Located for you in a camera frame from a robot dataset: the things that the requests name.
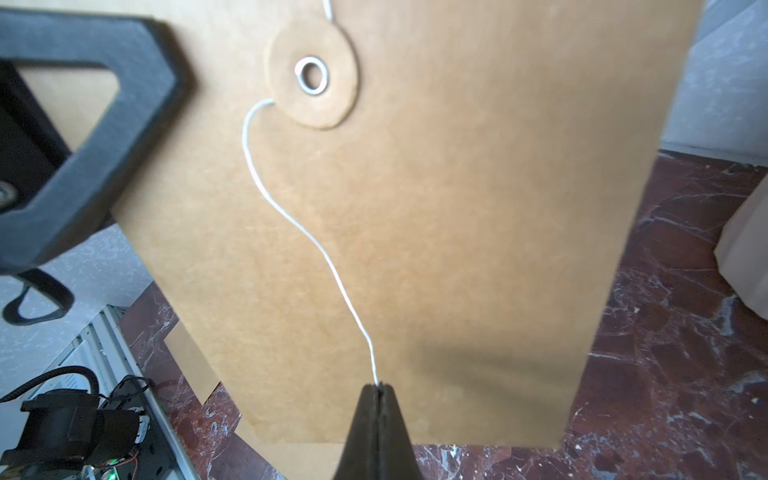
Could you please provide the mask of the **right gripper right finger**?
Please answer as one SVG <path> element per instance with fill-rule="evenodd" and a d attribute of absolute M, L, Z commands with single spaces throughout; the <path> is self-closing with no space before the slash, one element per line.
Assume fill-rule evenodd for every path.
<path fill-rule="evenodd" d="M 394 388 L 384 383 L 379 385 L 379 478 L 423 478 Z"/>

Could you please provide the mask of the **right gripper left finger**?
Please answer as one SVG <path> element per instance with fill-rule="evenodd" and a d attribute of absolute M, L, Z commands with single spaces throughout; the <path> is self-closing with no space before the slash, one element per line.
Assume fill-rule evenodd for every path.
<path fill-rule="evenodd" d="M 378 478 L 378 413 L 379 389 L 373 384 L 365 385 L 358 399 L 334 480 Z"/>

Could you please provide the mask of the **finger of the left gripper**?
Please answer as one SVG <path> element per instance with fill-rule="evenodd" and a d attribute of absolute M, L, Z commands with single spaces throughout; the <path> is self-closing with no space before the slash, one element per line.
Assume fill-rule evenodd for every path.
<path fill-rule="evenodd" d="M 118 92 L 68 152 L 15 64 L 97 66 Z M 43 265 L 95 233 L 187 96 L 192 73 L 169 26 L 149 17 L 1 11 L 1 272 Z"/>

